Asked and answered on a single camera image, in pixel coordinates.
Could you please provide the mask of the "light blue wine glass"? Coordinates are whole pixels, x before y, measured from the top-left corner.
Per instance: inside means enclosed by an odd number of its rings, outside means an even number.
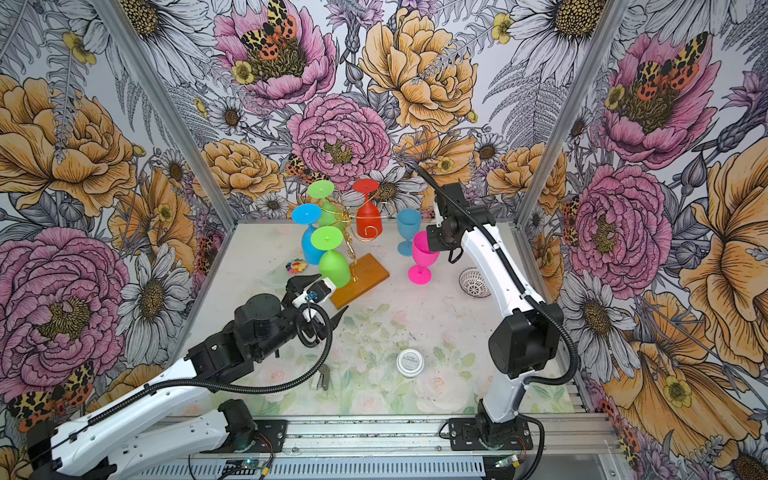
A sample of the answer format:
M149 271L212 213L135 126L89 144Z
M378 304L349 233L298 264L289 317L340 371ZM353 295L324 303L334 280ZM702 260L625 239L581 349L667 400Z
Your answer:
M397 229L403 241L398 245L400 255L412 255L413 239L421 229L422 216L418 210L405 209L397 214Z

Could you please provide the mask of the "magenta wine glass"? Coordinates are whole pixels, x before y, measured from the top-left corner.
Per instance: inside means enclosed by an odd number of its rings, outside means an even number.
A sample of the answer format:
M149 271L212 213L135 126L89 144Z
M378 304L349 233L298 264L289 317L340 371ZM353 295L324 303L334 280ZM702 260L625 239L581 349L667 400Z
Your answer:
M432 252L426 231L419 232L412 241L412 258L415 265L408 270L409 280L416 285L426 285L432 280L430 267L438 260L439 253Z

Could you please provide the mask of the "cyan wine glass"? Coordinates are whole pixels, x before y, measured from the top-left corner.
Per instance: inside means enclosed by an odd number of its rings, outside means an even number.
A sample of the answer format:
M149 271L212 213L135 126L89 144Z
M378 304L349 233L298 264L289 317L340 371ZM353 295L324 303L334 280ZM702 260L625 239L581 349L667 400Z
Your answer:
M304 259L310 265L318 265L324 252L312 245L311 237L316 231L316 224L322 216L322 209L315 204L303 204L297 206L291 213L294 223L306 227L301 237L301 248Z

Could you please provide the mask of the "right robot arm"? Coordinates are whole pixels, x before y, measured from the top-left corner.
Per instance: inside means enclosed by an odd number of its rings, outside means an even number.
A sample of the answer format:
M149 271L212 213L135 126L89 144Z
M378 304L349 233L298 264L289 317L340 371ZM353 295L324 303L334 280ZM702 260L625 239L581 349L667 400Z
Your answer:
M459 184L439 186L426 169L415 170L435 193L436 222L426 228L430 251L447 252L450 262L467 255L500 310L500 323L488 339L496 374L474 419L449 420L451 447L529 449L531 422L521 411L525 394L533 386L565 385L580 369L563 311L525 279L486 207L470 204Z

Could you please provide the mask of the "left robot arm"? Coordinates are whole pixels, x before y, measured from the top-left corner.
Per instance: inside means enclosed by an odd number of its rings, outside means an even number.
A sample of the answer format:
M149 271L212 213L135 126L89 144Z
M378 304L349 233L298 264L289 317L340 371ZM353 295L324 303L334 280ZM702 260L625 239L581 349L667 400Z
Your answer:
M32 478L129 479L184 455L249 449L258 427L243 396L291 390L320 370L341 319L326 309L335 291L320 274L293 277L284 297L252 296L222 330L123 397L61 425L35 425L27 434ZM293 339L323 347L305 373L276 385L240 384Z

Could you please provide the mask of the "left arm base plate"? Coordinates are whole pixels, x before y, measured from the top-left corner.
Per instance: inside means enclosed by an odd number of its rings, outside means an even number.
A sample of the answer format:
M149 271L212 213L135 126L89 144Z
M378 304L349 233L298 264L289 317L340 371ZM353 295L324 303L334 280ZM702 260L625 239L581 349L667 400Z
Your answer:
M225 427L224 441L206 454L281 453L287 438L287 420L256 420L252 425L236 423Z

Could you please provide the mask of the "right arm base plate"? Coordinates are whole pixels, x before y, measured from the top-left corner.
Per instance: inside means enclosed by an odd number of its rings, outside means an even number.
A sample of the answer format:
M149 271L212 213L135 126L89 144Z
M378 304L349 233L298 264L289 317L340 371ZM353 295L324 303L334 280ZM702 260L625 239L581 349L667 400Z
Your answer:
M448 440L453 451L522 451L534 447L528 423L520 418L493 423L480 415L454 417L448 420Z

